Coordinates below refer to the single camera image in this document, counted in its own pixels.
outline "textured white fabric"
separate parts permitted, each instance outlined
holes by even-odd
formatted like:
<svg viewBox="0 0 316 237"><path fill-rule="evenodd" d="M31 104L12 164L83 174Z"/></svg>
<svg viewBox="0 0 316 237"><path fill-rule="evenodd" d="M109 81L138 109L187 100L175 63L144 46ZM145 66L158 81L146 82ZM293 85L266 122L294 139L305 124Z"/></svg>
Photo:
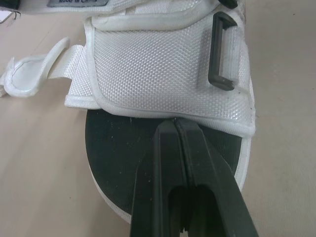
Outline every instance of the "textured white fabric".
<svg viewBox="0 0 316 237"><path fill-rule="evenodd" d="M95 67L91 86L97 103L113 114L181 116L231 134L252 136L254 102L249 86L239 89L237 83L235 90L223 92L207 81L211 26L212 14L182 30L166 32L103 32L87 24L87 30L94 32L89 41L94 55L89 61L95 65L89 68ZM230 63L223 72L236 82L239 71L249 71L249 65L239 64L242 30L236 27L226 32L232 37L224 41L233 51L223 50L224 60Z"/></svg>

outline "white fabric edging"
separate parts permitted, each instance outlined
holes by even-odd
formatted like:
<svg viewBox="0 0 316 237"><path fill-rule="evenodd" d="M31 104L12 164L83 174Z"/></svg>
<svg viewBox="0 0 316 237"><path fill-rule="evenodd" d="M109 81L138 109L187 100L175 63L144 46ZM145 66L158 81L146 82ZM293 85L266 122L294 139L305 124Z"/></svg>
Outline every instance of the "white fabric edging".
<svg viewBox="0 0 316 237"><path fill-rule="evenodd" d="M186 28L210 14L218 1L202 0L193 7L169 14L92 17L92 25L101 31L172 31Z"/></svg>
<svg viewBox="0 0 316 237"><path fill-rule="evenodd" d="M3 75L6 92L17 97L35 95L47 80L48 73L58 56L69 46L69 38L64 38L46 56L30 56L17 64L14 64L14 59L12 59Z"/></svg>

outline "white mesh fabric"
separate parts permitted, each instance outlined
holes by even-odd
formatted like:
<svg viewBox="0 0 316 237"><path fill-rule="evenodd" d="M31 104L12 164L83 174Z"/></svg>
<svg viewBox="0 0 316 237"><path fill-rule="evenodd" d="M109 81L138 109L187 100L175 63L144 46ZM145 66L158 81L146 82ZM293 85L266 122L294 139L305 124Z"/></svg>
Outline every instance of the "white mesh fabric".
<svg viewBox="0 0 316 237"><path fill-rule="evenodd" d="M224 92L207 80L211 28L212 15L177 31L96 30L94 60L105 100L252 126L249 91Z"/></svg>

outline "beige table surface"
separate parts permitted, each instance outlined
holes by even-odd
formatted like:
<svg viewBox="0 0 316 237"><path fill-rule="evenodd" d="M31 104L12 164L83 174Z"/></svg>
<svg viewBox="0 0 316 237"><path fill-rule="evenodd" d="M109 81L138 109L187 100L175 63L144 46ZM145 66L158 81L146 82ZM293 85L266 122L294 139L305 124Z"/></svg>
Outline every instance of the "beige table surface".
<svg viewBox="0 0 316 237"><path fill-rule="evenodd" d="M246 12L257 132L242 194L261 237L315 237L316 1L248 0ZM85 43L79 15L13 16L0 25L0 74L65 36ZM0 237L128 236L93 183L69 85L0 98Z"/></svg>

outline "white piping trim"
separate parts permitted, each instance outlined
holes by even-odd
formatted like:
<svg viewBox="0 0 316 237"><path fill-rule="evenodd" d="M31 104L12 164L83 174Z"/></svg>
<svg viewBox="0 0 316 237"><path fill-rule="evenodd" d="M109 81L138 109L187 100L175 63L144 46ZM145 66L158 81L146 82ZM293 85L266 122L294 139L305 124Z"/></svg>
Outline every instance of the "white piping trim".
<svg viewBox="0 0 316 237"><path fill-rule="evenodd" d="M92 17L92 25L101 31L179 30L203 19L218 5L218 1L202 0L191 8L173 13L97 16Z"/></svg>

